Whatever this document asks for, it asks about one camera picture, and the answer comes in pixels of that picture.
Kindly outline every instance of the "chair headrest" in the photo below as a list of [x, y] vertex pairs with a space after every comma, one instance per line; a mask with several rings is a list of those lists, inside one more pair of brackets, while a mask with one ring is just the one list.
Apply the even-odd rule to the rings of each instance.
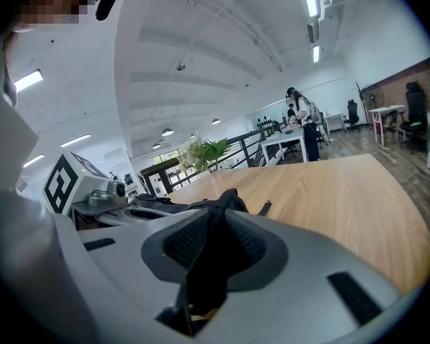
[[418, 82], [406, 83], [406, 89], [410, 92], [417, 92], [418, 90], [422, 90]]

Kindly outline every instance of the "wooden floor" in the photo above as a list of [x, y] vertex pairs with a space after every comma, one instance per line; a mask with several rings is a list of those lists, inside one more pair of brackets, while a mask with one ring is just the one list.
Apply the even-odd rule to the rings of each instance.
[[[332, 132], [330, 138], [333, 141], [329, 146], [319, 145], [322, 160], [372, 154], [403, 186], [430, 230], [430, 169], [426, 167], [426, 152], [411, 154], [407, 146], [400, 146], [402, 137], [396, 140], [392, 133], [387, 134], [386, 145], [382, 146], [374, 141], [373, 131], [364, 128], [360, 133]], [[302, 162], [301, 152], [289, 153], [279, 164], [299, 162]]]

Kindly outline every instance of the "white table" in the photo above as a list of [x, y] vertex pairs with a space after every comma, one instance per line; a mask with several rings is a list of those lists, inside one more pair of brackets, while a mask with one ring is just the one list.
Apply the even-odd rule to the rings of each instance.
[[330, 126], [328, 125], [328, 120], [333, 120], [335, 118], [340, 118], [341, 128], [345, 131], [344, 117], [343, 117], [342, 113], [336, 113], [334, 115], [326, 115], [326, 116], [323, 116], [323, 119], [325, 120], [325, 123], [327, 124], [328, 135], [330, 134]]
[[[384, 129], [382, 123], [382, 114], [389, 113], [391, 111], [396, 111], [396, 137], [398, 138], [398, 132], [400, 130], [400, 120], [398, 116], [400, 115], [402, 109], [404, 109], [403, 105], [393, 105], [390, 107], [382, 107], [376, 108], [375, 110], [370, 110], [371, 116], [373, 117], [373, 127], [374, 127], [374, 138], [376, 142], [378, 142], [378, 132], [376, 130], [376, 123], [379, 124], [379, 128], [381, 129], [381, 142], [384, 145]], [[406, 133], [403, 131], [403, 139], [406, 139]]]
[[304, 162], [307, 162], [307, 153], [306, 146], [304, 144], [304, 131], [301, 128], [293, 128], [293, 132], [291, 134], [285, 134], [285, 131], [290, 130], [290, 128], [282, 129], [284, 133], [279, 135], [272, 135], [268, 139], [262, 142], [261, 147], [263, 148], [264, 158], [266, 159], [266, 164], [268, 166], [271, 165], [271, 161], [269, 160], [269, 156], [266, 151], [266, 147], [268, 145], [279, 144], [280, 152], [282, 153], [282, 159], [285, 159], [284, 151], [282, 149], [281, 143], [286, 143], [288, 141], [299, 140], [301, 144], [302, 151], [302, 159]]

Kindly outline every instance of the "desk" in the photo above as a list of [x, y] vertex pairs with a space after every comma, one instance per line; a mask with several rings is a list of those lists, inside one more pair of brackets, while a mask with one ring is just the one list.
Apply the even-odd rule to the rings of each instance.
[[[398, 119], [398, 115], [400, 114], [400, 110], [404, 109], [403, 105], [393, 105], [390, 107], [382, 107], [376, 108], [375, 110], [370, 110], [371, 116], [373, 117], [373, 127], [374, 127], [374, 138], [376, 142], [378, 142], [378, 131], [376, 130], [376, 123], [379, 124], [379, 128], [381, 129], [381, 142], [384, 145], [384, 130], [382, 123], [382, 114], [389, 113], [391, 111], [396, 111], [396, 137], [398, 138], [398, 132], [400, 130], [400, 121]], [[403, 131], [403, 139], [406, 139], [406, 134]]]
[[[219, 171], [252, 214], [310, 229], [342, 244], [402, 293], [430, 274], [430, 233], [396, 179], [371, 155]], [[170, 193], [172, 202], [217, 199], [211, 175]]]
[[326, 116], [323, 116], [323, 119], [325, 120], [325, 123], [327, 124], [328, 135], [330, 134], [330, 126], [328, 125], [328, 120], [333, 120], [335, 118], [341, 119], [341, 128], [345, 131], [344, 117], [343, 117], [342, 113], [337, 113], [335, 115], [326, 115]]
[[[293, 130], [293, 132], [291, 134], [285, 134], [285, 131], [287, 130]], [[271, 161], [269, 160], [269, 155], [267, 154], [266, 151], [266, 147], [268, 145], [274, 145], [274, 144], [279, 144], [279, 148], [280, 148], [280, 152], [282, 153], [282, 159], [285, 160], [284, 157], [284, 151], [282, 150], [282, 145], [281, 143], [286, 143], [287, 141], [292, 141], [292, 140], [299, 140], [300, 144], [301, 144], [301, 151], [302, 151], [302, 159], [304, 159], [304, 162], [307, 162], [307, 154], [306, 154], [306, 146], [304, 144], [304, 131], [301, 128], [284, 128], [282, 129], [282, 131], [284, 131], [284, 133], [279, 134], [279, 135], [271, 135], [270, 137], [268, 137], [268, 139], [266, 139], [265, 141], [263, 141], [261, 143], [261, 147], [263, 148], [263, 154], [264, 154], [264, 159], [266, 159], [266, 164], [268, 166], [270, 166]]]

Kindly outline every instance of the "white shirt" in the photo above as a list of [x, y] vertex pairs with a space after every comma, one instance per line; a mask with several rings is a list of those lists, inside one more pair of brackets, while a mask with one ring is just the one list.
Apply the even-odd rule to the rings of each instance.
[[306, 112], [306, 117], [301, 119], [301, 124], [304, 126], [307, 123], [312, 123], [311, 119], [307, 119], [308, 117], [310, 117], [310, 108], [307, 105], [306, 101], [304, 101], [304, 99], [302, 98], [299, 98], [298, 104], [300, 105], [300, 113], [297, 113], [297, 115], [301, 115], [301, 112]]

